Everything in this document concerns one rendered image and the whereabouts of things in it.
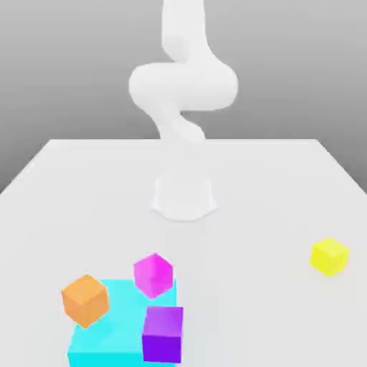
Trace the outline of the small magenta cube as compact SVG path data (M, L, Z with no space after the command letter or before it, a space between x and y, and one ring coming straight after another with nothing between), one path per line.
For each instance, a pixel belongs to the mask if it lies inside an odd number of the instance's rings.
M157 253L133 265L135 286L149 299L155 299L173 287L173 266Z

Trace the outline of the small purple cube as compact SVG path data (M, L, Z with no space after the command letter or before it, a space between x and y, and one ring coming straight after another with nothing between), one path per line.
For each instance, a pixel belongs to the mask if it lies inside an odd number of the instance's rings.
M145 362L181 363L183 321L183 307L147 307L142 332Z

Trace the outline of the small orange cube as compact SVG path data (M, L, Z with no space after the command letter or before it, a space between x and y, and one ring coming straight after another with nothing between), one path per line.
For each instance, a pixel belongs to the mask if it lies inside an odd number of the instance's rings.
M62 290L65 313L80 327L87 329L109 309L108 290L103 283L84 275Z

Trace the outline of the small yellow cube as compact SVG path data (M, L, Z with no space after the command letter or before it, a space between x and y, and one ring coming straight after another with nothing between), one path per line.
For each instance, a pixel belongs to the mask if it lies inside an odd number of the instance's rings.
M310 264L326 276L335 275L345 269L350 249L333 238L314 243Z

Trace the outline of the large cyan box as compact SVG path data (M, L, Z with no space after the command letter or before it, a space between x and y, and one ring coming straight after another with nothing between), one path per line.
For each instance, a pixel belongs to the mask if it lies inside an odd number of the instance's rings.
M148 306L175 306L176 286L155 299L133 280L102 280L110 309L84 329L75 326L67 351L69 367L176 367L143 360L142 332Z

